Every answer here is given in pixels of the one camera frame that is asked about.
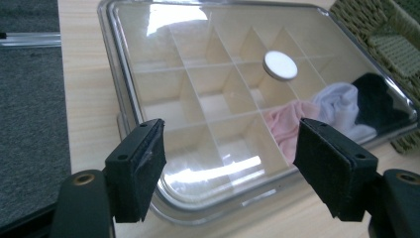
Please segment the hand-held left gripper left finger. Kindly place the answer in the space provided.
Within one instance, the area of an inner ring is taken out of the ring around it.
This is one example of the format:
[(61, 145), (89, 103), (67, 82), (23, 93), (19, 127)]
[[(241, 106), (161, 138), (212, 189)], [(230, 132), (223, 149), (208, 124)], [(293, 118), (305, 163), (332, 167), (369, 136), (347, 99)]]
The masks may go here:
[(166, 164), (164, 121), (135, 128), (105, 161), (111, 211), (117, 223), (144, 221)]

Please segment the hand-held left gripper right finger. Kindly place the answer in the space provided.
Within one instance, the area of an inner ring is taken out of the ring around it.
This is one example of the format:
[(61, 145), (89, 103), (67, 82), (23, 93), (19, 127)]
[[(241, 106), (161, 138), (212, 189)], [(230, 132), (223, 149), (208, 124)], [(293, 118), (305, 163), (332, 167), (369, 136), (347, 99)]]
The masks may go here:
[(294, 164), (331, 214), (361, 221), (368, 210), (378, 159), (320, 121), (300, 120)]

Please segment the green woven basket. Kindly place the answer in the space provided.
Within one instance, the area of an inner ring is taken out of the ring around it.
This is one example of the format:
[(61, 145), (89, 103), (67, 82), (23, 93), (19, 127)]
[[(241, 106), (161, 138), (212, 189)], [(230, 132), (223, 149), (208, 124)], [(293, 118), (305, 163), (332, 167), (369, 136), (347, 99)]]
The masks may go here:
[[(420, 0), (336, 0), (330, 11), (417, 108), (418, 128), (391, 145), (400, 154), (420, 151)], [(380, 76), (364, 75), (355, 85), (359, 123), (382, 134), (408, 120)]]

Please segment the metal floor rail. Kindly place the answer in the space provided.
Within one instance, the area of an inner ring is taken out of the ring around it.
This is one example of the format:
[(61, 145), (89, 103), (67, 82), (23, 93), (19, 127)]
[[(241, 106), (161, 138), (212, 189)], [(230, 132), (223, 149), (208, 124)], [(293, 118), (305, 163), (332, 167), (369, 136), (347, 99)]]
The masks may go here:
[(52, 33), (0, 33), (0, 48), (60, 47), (59, 32)]

